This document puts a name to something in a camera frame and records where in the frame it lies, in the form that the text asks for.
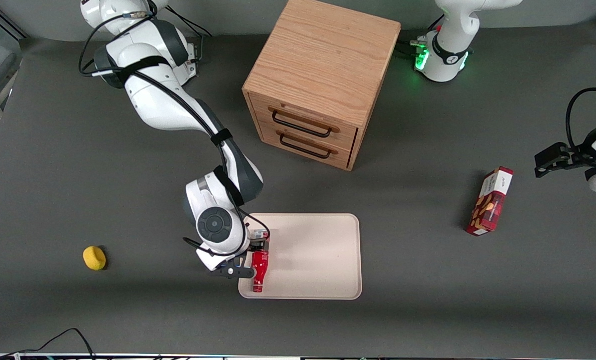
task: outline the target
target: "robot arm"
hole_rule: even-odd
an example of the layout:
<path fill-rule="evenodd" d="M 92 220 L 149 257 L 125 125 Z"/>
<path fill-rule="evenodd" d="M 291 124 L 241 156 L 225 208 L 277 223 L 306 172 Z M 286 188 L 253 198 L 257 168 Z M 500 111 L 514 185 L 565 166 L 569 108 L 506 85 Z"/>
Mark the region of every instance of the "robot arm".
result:
<path fill-rule="evenodd" d="M 588 134 L 583 143 L 575 145 L 573 144 L 570 126 L 568 125 L 574 102 L 580 95 L 590 91 L 596 91 L 596 88 L 587 88 L 579 91 L 569 103 L 567 109 L 567 137 L 569 139 L 569 145 L 563 142 L 557 142 L 535 155 L 536 178 L 542 178 L 544 175 L 557 170 L 590 167 L 590 169 L 585 171 L 585 175 L 590 189 L 596 192 L 596 128 Z"/>
<path fill-rule="evenodd" d="M 144 0 L 89 0 L 81 7 L 92 6 L 90 2 L 103 12 L 101 21 L 108 13 L 104 9 L 122 14 L 144 11 L 148 5 Z M 163 0 L 158 2 L 158 6 L 165 5 Z M 220 150 L 223 164 L 188 183 L 183 200 L 184 210 L 202 238 L 202 243 L 194 245 L 196 253 L 213 271 L 249 248 L 250 239 L 238 207 L 257 197 L 263 187 L 262 177 L 209 106 L 182 89 L 188 74 L 176 68 L 184 67 L 188 47 L 186 41 L 181 41 L 184 38 L 180 32 L 161 20 L 136 23 L 120 18 L 107 25 L 114 34 L 129 27 L 131 30 L 94 55 L 97 69 L 117 67 L 122 71 L 101 70 L 93 75 L 102 76 L 112 86 L 124 87 L 140 118 L 152 128 L 198 130 L 209 135 Z"/>
<path fill-rule="evenodd" d="M 506 9 L 522 0 L 435 0 L 444 11 L 440 30 L 431 30 L 412 41 L 419 46 L 415 69 L 435 82 L 448 82 L 464 68 L 467 49 L 480 29 L 480 10 Z"/>

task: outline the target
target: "yellow sponge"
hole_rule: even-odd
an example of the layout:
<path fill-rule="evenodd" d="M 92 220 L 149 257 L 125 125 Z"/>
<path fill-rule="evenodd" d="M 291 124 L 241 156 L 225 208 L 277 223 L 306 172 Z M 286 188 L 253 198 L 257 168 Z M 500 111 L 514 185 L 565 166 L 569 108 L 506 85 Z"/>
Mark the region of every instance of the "yellow sponge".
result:
<path fill-rule="evenodd" d="M 89 246 L 82 252 L 85 264 L 93 271 L 101 271 L 106 265 L 106 256 L 98 246 Z"/>

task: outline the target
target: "gray wall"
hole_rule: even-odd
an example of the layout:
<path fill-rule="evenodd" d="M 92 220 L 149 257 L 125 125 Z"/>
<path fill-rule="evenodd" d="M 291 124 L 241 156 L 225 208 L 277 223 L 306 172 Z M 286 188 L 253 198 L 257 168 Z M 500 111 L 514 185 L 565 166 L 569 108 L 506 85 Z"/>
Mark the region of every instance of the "gray wall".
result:
<path fill-rule="evenodd" d="M 441 14 L 432 0 L 325 0 L 349 9 L 393 19 L 403 29 L 427 27 Z M 90 27 L 78 0 L 0 0 L 0 9 L 32 37 L 83 41 Z M 183 16 L 215 34 L 268 34 L 286 0 L 171 0 Z M 524 0 L 511 9 L 483 11 L 483 27 L 550 27 L 596 16 L 596 0 Z M 161 19 L 172 21 L 166 13 Z M 179 29 L 184 25 L 174 22 Z"/>

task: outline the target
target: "wooden drawer cabinet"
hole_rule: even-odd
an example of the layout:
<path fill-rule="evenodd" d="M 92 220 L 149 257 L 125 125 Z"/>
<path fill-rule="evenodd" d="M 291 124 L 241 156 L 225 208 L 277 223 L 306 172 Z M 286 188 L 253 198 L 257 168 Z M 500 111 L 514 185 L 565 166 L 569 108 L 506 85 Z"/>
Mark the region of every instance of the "wooden drawer cabinet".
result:
<path fill-rule="evenodd" d="M 260 139 L 352 170 L 400 23 L 289 0 L 243 93 Z"/>

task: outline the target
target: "gray table surface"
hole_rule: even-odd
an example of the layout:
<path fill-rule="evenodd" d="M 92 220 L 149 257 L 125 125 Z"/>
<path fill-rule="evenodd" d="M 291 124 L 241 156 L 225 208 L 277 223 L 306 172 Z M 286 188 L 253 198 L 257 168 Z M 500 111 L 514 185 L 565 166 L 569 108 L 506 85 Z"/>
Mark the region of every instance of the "gray table surface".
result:
<path fill-rule="evenodd" d="M 80 77 L 80 43 L 30 41 L 0 124 L 0 352 L 72 326 L 99 353 L 596 359 L 596 193 L 583 170 L 533 175 L 571 96 L 596 86 L 596 21 L 484 29 L 449 84 L 395 57 L 352 172 L 259 141 L 240 87 L 264 40 L 210 39 L 185 89 L 259 166 L 246 210 L 357 215 L 360 298 L 247 300 L 205 275 L 181 199 L 219 163 L 209 139 L 152 129 L 123 90 Z M 586 95 L 576 138 L 595 126 Z M 473 237 L 497 166 L 515 170 L 499 229 Z M 85 268 L 90 244 L 107 271 Z"/>

